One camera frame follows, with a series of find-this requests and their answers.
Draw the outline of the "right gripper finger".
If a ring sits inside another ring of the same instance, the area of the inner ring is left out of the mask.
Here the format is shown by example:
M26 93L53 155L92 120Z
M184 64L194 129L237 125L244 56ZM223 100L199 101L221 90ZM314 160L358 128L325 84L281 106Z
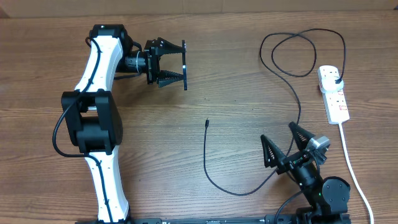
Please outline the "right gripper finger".
M265 135L261 135L265 167L282 167L286 155Z
M303 129L295 122L290 122L289 128L292 132L293 138L299 151L304 150L307 147L311 138L315 136L313 133Z

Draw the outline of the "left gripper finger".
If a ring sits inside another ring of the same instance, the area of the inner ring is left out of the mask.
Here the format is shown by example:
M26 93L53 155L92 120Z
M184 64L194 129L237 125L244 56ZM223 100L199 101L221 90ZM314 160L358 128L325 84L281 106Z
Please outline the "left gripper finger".
M179 54L183 53L183 47L172 44L171 42L158 37L155 41L155 54L165 55L165 54Z
M161 70L157 75L157 84L159 88L165 87L174 82L183 81L183 75L168 70Z

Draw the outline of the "smartphone with blue screen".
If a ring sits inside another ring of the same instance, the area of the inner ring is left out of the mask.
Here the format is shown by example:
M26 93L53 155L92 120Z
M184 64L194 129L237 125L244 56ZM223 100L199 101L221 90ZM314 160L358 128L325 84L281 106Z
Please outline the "smartphone with blue screen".
M182 53L183 87L184 87L184 91L187 91L187 89L188 89L188 86L187 86L187 64L186 64L187 48L186 48L185 40L182 40L182 48L183 48L183 53Z

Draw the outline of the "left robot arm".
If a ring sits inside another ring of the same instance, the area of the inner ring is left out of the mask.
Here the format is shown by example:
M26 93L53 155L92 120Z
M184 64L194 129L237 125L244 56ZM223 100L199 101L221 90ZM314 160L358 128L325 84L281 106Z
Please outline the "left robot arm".
M148 84L159 87L187 82L181 73L160 69L160 58L181 54L186 60L185 42L175 45L159 37L145 46L132 40L122 24L96 24L85 39L90 57L80 82L62 94L63 113L54 130L64 121L78 157L86 160L98 200L95 223L132 223L129 202L124 194L119 170L119 147L123 123L112 95L113 82L145 74Z

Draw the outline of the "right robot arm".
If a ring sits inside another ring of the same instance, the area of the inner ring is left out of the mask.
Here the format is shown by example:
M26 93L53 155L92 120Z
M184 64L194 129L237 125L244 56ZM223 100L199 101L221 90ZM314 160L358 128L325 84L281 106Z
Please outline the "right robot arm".
M325 163L330 140L314 135L297 123L289 123L298 152L287 156L267 136L261 136L264 165L275 168L277 174L291 173L300 191L287 199L274 215L264 217L266 223L351 223L348 200L351 187L337 176L322 178L320 166ZM294 214L283 215L285 206L304 195L308 207L298 208Z

